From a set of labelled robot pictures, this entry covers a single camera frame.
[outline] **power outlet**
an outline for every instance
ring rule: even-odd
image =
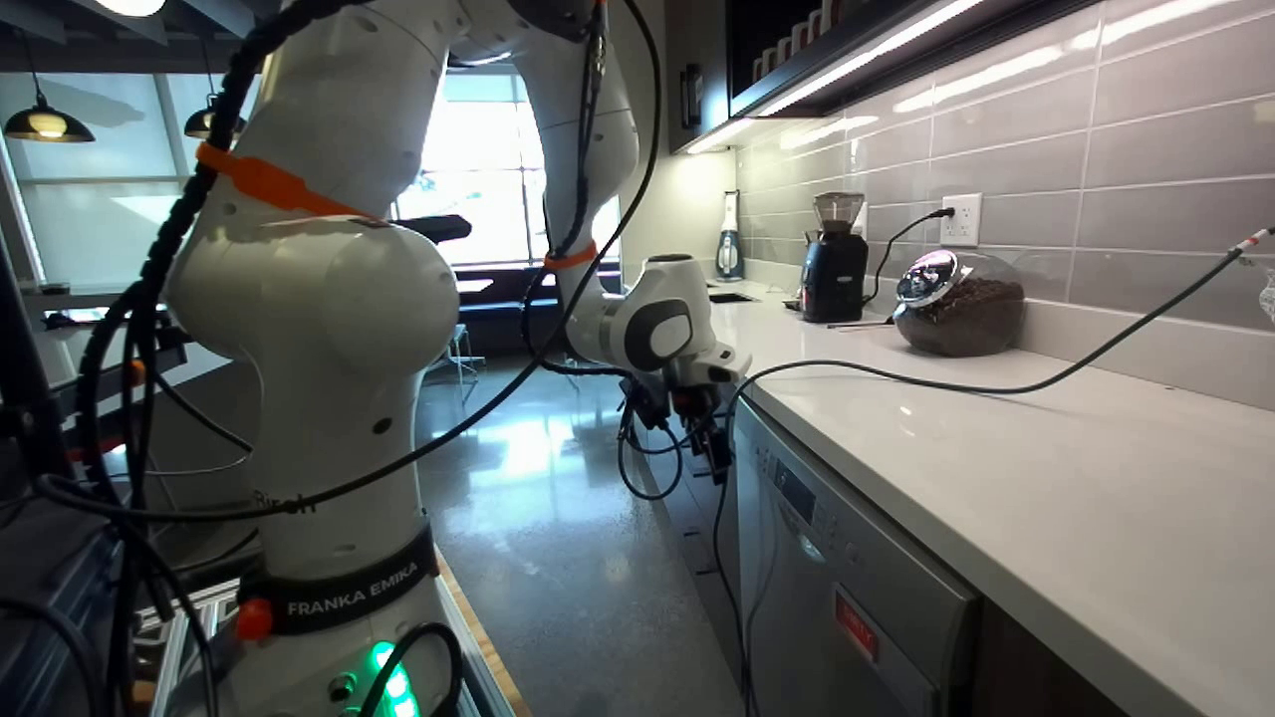
[[[943,209],[951,209],[958,217],[942,225],[942,242],[976,249],[980,242],[986,194],[943,194]]]

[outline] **cabinet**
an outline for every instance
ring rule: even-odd
[[[728,119],[725,0],[671,3],[666,97],[671,145],[682,149]]]
[[[752,115],[828,66],[873,48],[907,22],[962,0],[695,0],[671,3],[666,90],[671,145]],[[968,52],[991,48],[1097,0],[980,0],[951,22],[767,115],[828,115]]]
[[[1116,717],[769,415],[736,415],[736,573],[763,714]]]

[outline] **white countertop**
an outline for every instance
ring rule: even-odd
[[[857,358],[1011,387],[1064,367],[926,358],[894,326],[778,303],[712,325],[752,372]],[[1116,707],[1275,714],[1275,415],[1103,372],[1023,400],[794,372],[756,403]]]

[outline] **stainless steel cabinet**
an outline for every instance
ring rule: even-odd
[[[748,406],[736,415],[736,550],[763,717],[966,708],[976,595]]]

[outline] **ceiling light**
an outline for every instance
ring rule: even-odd
[[[3,136],[8,139],[27,139],[27,145],[92,145],[92,132],[77,115],[56,111],[48,105],[27,46],[24,46],[24,56],[27,56],[27,74],[33,74],[33,84],[37,84],[37,105],[17,111],[17,115],[8,115]]]
[[[948,0],[948,3],[931,10],[931,12],[926,12],[926,16],[903,22],[895,31],[879,38],[877,46],[869,46],[869,48],[860,48],[854,56],[840,56],[836,66],[828,66],[828,70],[812,74],[809,80],[800,80],[796,90],[782,92],[756,115],[772,115],[772,111],[785,111],[785,109],[800,105],[804,97],[812,97],[812,92],[821,92],[821,90],[828,90],[828,84],[877,66],[879,56],[930,38],[931,27],[966,16],[976,3],[980,0]]]
[[[907,111],[926,111],[926,109],[935,109],[935,105],[948,105],[958,97],[968,97],[968,92],[980,92],[980,90],[991,90],[991,84],[1003,84],[1011,75],[1023,75],[1023,74],[1037,74],[1043,66],[1055,66],[1064,52],[1060,48],[1037,48],[1027,56],[1011,56],[1003,66],[991,66],[991,70],[980,70],[974,75],[962,75],[951,84],[942,84],[942,90],[930,90],[922,97],[907,97],[902,100],[894,111],[907,115]]]
[[[165,10],[165,0],[96,0],[96,3],[114,16],[157,16]]]
[[[206,105],[201,111],[189,115],[182,136],[193,139],[206,139],[210,136],[210,115],[215,115],[215,84],[210,84],[210,59],[206,59],[206,46],[205,48],[205,75],[206,75]]]
[[[1077,38],[1073,48],[1077,48],[1077,52],[1101,48],[1101,46],[1109,48],[1109,46],[1120,46],[1122,38],[1138,38],[1138,31],[1146,31],[1146,27],[1172,24],[1172,22],[1178,22],[1178,16],[1209,12],[1209,10],[1217,10],[1217,3],[1227,3],[1227,0],[1172,0],[1172,3],[1154,3],[1154,10],[1146,10],[1146,12],[1122,16],[1122,22],[1116,22],[1116,24],[1101,24],[1101,27],[1085,31],[1085,38]]]

